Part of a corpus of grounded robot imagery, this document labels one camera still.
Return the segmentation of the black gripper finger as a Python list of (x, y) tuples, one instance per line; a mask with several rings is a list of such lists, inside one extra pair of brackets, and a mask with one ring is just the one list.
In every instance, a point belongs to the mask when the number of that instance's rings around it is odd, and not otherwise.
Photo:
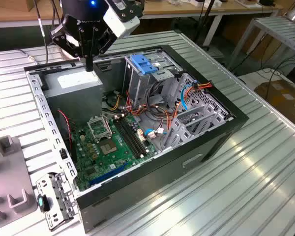
[(104, 54), (109, 47), (116, 41), (117, 37), (110, 28), (93, 27), (90, 45), (88, 70), (93, 71), (93, 59), (98, 55)]
[(76, 40), (69, 33), (65, 32), (62, 24), (51, 31), (52, 41), (58, 45), (67, 55), (72, 56), (84, 65), (85, 71), (89, 71), (89, 53), (83, 41)]

